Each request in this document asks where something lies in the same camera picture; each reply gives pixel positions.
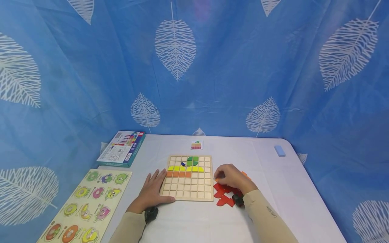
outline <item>white tablecloth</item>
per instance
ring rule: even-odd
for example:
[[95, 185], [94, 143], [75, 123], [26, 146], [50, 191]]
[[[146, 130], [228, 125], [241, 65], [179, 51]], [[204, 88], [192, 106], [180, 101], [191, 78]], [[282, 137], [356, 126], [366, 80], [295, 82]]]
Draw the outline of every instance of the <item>white tablecloth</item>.
[[[191, 150], [192, 140], [203, 140], [203, 150]], [[281, 145], [285, 157], [278, 157]], [[346, 243], [290, 143], [277, 138], [146, 135], [130, 168], [124, 191], [102, 242], [108, 242], [128, 205], [136, 198], [148, 173], [167, 166], [169, 155], [211, 155], [213, 169], [233, 163], [245, 171], [277, 210], [300, 243]], [[100, 166], [99, 169], [114, 169]], [[176, 201], [159, 206], [155, 221], [146, 226], [145, 243], [258, 242], [247, 213], [214, 202]]]

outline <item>person's left hand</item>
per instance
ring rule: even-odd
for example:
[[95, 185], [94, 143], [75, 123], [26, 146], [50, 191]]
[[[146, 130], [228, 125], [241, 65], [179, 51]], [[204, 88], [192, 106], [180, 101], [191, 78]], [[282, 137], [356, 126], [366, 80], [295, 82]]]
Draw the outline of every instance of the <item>person's left hand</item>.
[[126, 212], [141, 214], [148, 207], [157, 206], [161, 203], [174, 202], [174, 197], [163, 197], [159, 195], [159, 189], [161, 188], [163, 179], [166, 177], [166, 173], [166, 170], [163, 169], [161, 173], [159, 173], [159, 170], [156, 170], [152, 176], [148, 174], [139, 196], [130, 204]]

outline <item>wooden puzzle board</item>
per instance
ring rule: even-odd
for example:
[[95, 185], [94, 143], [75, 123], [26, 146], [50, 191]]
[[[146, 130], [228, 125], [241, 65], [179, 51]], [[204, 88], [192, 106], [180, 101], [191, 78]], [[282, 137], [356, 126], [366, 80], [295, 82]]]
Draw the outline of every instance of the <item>wooden puzzle board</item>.
[[182, 201], [214, 201], [211, 156], [172, 155], [160, 195]]
[[90, 170], [37, 243], [99, 243], [131, 175]]

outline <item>cardboard box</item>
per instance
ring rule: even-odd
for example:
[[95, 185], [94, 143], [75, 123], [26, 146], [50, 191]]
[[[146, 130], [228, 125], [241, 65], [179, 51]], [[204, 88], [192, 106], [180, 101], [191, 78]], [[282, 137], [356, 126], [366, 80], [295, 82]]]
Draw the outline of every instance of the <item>cardboard box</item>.
[[106, 166], [130, 167], [145, 136], [144, 131], [118, 131], [97, 162]]

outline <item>blue block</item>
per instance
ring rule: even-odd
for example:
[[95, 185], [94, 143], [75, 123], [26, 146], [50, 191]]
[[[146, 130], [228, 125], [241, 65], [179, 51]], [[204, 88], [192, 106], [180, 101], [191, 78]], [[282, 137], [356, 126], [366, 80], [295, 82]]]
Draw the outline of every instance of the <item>blue block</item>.
[[285, 152], [280, 145], [274, 146], [274, 149], [277, 152], [278, 157], [285, 157]]

